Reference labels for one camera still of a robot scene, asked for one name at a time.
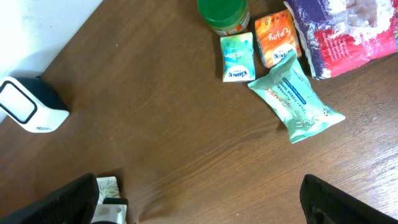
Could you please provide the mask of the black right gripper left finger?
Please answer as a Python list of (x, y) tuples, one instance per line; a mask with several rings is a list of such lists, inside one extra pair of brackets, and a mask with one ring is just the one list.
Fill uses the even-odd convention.
[(46, 197), (1, 218), (2, 224), (90, 223), (99, 199), (96, 176), (87, 173)]

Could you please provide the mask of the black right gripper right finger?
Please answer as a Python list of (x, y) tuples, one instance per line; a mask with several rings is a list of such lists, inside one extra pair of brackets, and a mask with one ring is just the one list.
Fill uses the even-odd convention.
[(370, 207), (312, 174), (307, 174), (303, 178), (300, 203), (307, 223), (397, 224), (395, 218)]

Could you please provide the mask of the mint green wipes pack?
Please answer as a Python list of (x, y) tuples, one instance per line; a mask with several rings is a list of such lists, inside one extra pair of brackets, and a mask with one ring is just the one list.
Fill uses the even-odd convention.
[(274, 110), (286, 126), (292, 144), (345, 119), (317, 96), (293, 50), (248, 87)]

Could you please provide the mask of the teal tissue pack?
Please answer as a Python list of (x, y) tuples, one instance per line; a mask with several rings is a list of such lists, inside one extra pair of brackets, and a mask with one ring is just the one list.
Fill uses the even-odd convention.
[(223, 55), (223, 82), (249, 82), (256, 79), (252, 32), (220, 38)]

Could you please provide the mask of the red purple pad package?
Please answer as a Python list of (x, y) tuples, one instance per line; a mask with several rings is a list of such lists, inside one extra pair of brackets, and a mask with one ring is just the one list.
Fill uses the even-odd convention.
[(286, 0), (313, 78), (397, 52), (397, 1)]

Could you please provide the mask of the orange tissue pack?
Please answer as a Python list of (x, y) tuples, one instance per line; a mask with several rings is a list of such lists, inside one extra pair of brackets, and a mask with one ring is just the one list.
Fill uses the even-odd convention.
[(266, 68), (278, 64), (289, 51), (302, 56), (293, 17), (288, 9), (255, 21), (257, 45)]

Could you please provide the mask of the green lid glass jar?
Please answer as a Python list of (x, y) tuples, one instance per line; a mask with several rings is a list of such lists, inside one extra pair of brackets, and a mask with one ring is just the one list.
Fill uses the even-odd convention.
[(242, 32), (250, 20), (248, 0), (198, 0), (197, 6), (205, 22), (222, 37)]

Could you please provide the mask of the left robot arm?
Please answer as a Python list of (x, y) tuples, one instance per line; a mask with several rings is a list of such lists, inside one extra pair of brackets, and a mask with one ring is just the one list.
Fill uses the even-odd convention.
[(97, 204), (91, 223), (126, 224), (128, 203), (126, 198), (105, 198)]

